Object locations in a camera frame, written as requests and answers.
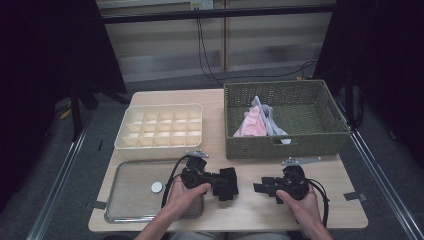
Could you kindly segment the clear plastic lid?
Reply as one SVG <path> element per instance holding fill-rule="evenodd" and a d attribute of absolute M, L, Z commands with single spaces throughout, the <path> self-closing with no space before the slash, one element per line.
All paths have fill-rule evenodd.
<path fill-rule="evenodd" d="M 175 164 L 176 160 L 121 163 L 107 200 L 105 220 L 115 224 L 151 221 L 161 209 Z"/>

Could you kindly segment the metal floor rail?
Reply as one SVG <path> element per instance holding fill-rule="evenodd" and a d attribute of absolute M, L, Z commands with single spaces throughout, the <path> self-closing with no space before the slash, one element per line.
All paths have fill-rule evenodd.
<path fill-rule="evenodd" d="M 369 104 L 341 158 L 368 225 L 338 239 L 424 240 L 424 169 Z"/>
<path fill-rule="evenodd" d="M 81 132 L 76 139 L 72 141 L 66 158 L 60 168 L 60 171 L 54 181 L 54 184 L 45 200 L 42 209 L 38 213 L 33 226 L 30 229 L 26 240 L 43 240 L 48 229 L 54 211 L 57 208 L 59 199 L 65 188 L 65 184 L 69 178 L 71 169 L 80 153 L 80 149 L 85 141 L 88 128 L 92 122 L 94 110 L 89 110 L 85 122 L 83 123 Z"/>

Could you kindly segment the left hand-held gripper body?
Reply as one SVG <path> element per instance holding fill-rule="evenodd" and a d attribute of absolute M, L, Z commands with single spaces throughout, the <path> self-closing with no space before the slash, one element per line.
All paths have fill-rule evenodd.
<path fill-rule="evenodd" d="M 205 158 L 208 158 L 206 153 L 202 150 L 197 150 L 188 152 L 186 157 L 188 160 L 180 177 L 187 188 L 193 189 L 204 183 L 209 183 L 211 186 L 214 186 L 219 182 L 217 174 L 205 171 L 205 166 L 207 164 Z"/>

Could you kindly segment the black curtain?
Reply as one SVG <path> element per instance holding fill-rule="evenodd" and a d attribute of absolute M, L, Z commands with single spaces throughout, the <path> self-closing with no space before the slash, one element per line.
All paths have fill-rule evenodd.
<path fill-rule="evenodd" d="M 424 0 L 336 0 L 314 76 L 357 85 L 424 168 Z"/>
<path fill-rule="evenodd" d="M 0 212 L 43 146 L 62 98 L 125 93 L 96 0 L 0 0 Z"/>

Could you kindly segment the person's left hand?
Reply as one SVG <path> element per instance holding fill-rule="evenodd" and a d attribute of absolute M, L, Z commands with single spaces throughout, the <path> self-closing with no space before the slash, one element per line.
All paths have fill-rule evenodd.
<path fill-rule="evenodd" d="M 201 184 L 195 188 L 187 188 L 180 177 L 173 180 L 168 201 L 164 207 L 166 215 L 171 220 L 177 220 L 190 207 L 192 202 L 211 188 L 209 183 Z"/>

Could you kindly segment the cream divided storage box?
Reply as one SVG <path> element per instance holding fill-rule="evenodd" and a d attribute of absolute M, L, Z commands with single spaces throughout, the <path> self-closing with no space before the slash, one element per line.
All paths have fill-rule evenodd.
<path fill-rule="evenodd" d="M 200 149 L 203 107 L 198 103 L 131 106 L 115 149 L 127 160 L 173 159 Z"/>

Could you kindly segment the white wall socket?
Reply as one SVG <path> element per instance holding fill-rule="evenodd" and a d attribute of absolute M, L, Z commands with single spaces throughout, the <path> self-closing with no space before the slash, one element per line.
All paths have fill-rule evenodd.
<path fill-rule="evenodd" d="M 192 10 L 213 10 L 213 0 L 191 0 L 190 7 Z"/>

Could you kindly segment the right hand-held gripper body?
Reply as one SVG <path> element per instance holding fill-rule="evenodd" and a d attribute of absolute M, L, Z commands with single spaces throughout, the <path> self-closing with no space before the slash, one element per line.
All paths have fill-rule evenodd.
<path fill-rule="evenodd" d="M 309 180 L 302 166 L 320 161 L 320 157 L 289 157 L 282 162 L 283 177 L 276 180 L 276 185 L 293 199 L 302 200 L 309 191 Z"/>

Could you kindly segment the black horizontal bar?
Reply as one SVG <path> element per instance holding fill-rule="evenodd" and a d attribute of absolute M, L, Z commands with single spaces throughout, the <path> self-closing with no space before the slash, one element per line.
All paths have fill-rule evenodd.
<path fill-rule="evenodd" d="M 285 7 L 267 8 L 237 8 L 219 10 L 190 10 L 181 12 L 151 13 L 151 14 L 124 14 L 106 15 L 99 18 L 103 24 L 121 24 L 136 22 L 158 22 L 190 19 L 212 19 L 227 17 L 250 17 L 268 15 L 289 15 L 289 14 L 312 14 L 333 12 L 337 8 L 336 4 L 323 5 L 300 5 Z"/>

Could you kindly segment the pink sock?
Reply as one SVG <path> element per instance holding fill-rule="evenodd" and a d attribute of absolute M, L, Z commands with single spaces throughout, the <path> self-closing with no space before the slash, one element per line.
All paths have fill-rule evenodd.
<path fill-rule="evenodd" d="M 258 106 L 244 113 L 244 119 L 234 137 L 266 136 L 267 131 Z"/>

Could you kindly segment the person's right hand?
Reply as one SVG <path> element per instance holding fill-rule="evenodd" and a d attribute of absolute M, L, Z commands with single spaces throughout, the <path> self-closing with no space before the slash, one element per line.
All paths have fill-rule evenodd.
<path fill-rule="evenodd" d="M 295 200 L 283 190 L 276 191 L 277 196 L 290 208 L 294 218 L 307 235 L 317 232 L 322 226 L 318 209 L 317 195 L 312 187 L 302 200 Z"/>

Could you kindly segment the green woven basket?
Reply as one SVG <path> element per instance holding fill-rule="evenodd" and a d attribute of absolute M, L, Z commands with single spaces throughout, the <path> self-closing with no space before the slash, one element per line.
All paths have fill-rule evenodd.
<path fill-rule="evenodd" d="M 236 137 L 251 102 L 273 108 L 283 136 Z M 224 86 L 225 144 L 229 159 L 335 155 L 350 130 L 322 80 L 232 83 Z"/>

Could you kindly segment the black metal stand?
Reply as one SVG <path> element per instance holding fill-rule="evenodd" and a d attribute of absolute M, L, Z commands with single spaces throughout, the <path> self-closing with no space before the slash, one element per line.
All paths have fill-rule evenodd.
<path fill-rule="evenodd" d="M 124 83 L 119 87 L 102 85 L 91 81 L 76 80 L 72 82 L 70 90 L 70 106 L 73 122 L 73 141 L 76 141 L 82 134 L 83 123 L 80 111 L 80 105 L 83 105 L 87 110 L 96 110 L 99 102 L 95 95 L 99 93 L 118 103 L 129 104 L 130 100 L 123 97 L 127 93 Z"/>
<path fill-rule="evenodd" d="M 360 88 L 354 83 L 352 74 L 347 75 L 344 85 L 345 112 L 347 123 L 352 130 L 357 129 L 363 120 L 364 101 Z"/>

